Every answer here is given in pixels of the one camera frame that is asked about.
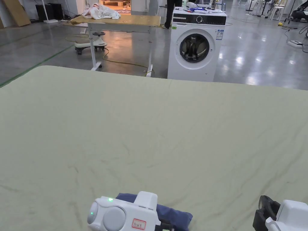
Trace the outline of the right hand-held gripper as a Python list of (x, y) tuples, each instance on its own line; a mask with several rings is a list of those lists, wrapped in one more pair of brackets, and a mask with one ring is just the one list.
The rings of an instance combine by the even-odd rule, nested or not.
[(262, 195), (252, 226), (256, 231), (307, 231), (308, 205), (293, 200), (280, 204)]

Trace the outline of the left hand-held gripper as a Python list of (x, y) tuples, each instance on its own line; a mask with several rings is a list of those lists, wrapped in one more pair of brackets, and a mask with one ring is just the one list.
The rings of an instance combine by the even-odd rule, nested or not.
[(140, 191), (133, 203), (102, 196), (95, 199), (87, 216), (92, 231), (172, 231), (172, 225), (160, 221), (158, 196)]

